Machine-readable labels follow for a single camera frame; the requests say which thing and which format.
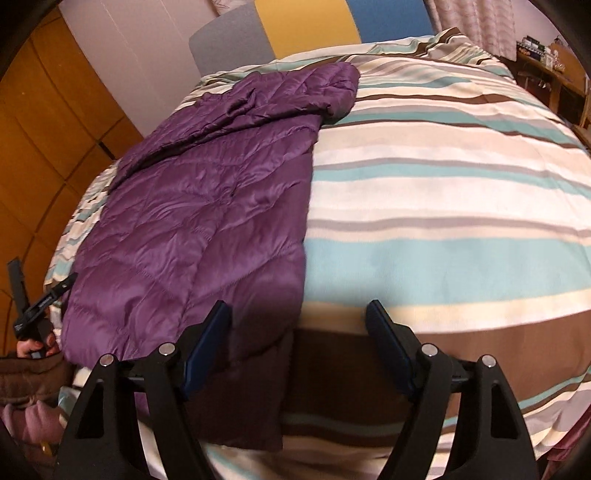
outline striped duvet cover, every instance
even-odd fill
[[[180,108],[253,70],[331,61],[353,63],[361,79],[351,113],[326,125],[314,149],[284,451],[211,446],[212,461],[226,478],[376,477],[408,404],[363,326],[375,298],[446,353],[495,355],[542,455],[591,404],[590,158],[457,29],[204,77]],[[109,174],[100,182],[66,229],[48,283],[67,274],[100,215],[96,192]],[[431,478],[443,473],[457,407]]]

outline brown fabric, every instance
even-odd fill
[[[498,360],[518,401],[535,397],[582,375],[591,364],[591,312],[516,327],[478,332],[419,335],[445,353],[476,360],[489,353]],[[535,410],[578,383],[568,384],[524,412]],[[452,398],[447,417],[457,415]],[[344,445],[392,445],[408,404],[394,388],[369,336],[296,330],[290,380],[283,408],[284,435],[317,436]],[[339,426],[322,428],[306,418],[375,427],[375,435],[355,435]],[[452,432],[447,427],[443,433]]]
[[[0,404],[19,407],[48,400],[72,381],[73,366],[63,353],[41,359],[0,358]]]

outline metal pin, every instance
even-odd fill
[[[425,345],[421,347],[421,351],[427,356],[435,356],[439,350],[437,350],[437,347],[432,343],[425,343]]]
[[[103,366],[103,367],[108,367],[110,364],[112,364],[115,361],[115,357],[113,355],[111,355],[110,353],[106,353],[104,354],[102,357],[100,357],[99,359],[99,363]]]
[[[160,355],[164,355],[164,356],[172,355],[175,350],[176,350],[176,347],[174,346],[174,343],[170,343],[170,342],[163,343],[162,345],[160,345],[158,347],[158,353],[160,353]]]
[[[492,355],[484,355],[482,357],[482,363],[485,364],[488,368],[492,368],[496,365],[496,359]]]

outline hand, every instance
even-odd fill
[[[52,356],[60,352],[60,347],[57,344],[56,336],[51,332],[46,339],[45,344],[48,349],[45,356]],[[31,358],[31,354],[43,348],[41,342],[36,342],[29,338],[29,340],[22,340],[17,342],[17,357],[19,358]]]

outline quilted fabric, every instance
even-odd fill
[[[213,443],[281,447],[279,410],[303,299],[311,152],[351,109],[359,72],[336,63],[252,73],[163,122],[119,163],[78,250],[63,349],[94,366],[146,355],[233,306],[215,373],[187,405]]]

